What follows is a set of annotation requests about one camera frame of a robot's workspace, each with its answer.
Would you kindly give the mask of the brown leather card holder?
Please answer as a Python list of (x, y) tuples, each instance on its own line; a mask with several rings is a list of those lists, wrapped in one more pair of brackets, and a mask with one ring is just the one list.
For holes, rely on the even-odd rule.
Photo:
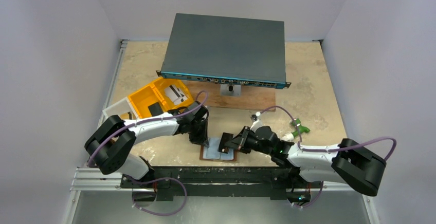
[(221, 139), (218, 137), (209, 138), (209, 146), (201, 146), (199, 159), (205, 161), (236, 162), (236, 151), (230, 150), (228, 153), (219, 151), (220, 141)]

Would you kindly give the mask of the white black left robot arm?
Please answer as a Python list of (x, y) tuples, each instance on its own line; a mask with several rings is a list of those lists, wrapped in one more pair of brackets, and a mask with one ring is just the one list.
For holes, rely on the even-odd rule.
[(112, 115), (84, 145), (89, 163), (96, 164), (104, 175), (119, 172), (137, 181), (151, 180), (154, 170), (146, 159), (131, 154), (133, 146), (179, 134), (188, 134), (193, 144), (207, 145), (208, 114), (209, 110), (195, 101), (150, 118), (123, 120), (119, 115)]

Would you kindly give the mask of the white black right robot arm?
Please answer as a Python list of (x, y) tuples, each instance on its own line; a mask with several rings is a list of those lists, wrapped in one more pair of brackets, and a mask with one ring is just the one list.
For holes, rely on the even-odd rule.
[(256, 130), (244, 127), (239, 134), (223, 134), (220, 152), (229, 149), (268, 155), (279, 167), (296, 169), (307, 182), (346, 183), (355, 191), (376, 196), (386, 168), (386, 160), (352, 139), (339, 144), (299, 148), (292, 140), (279, 138), (269, 126)]

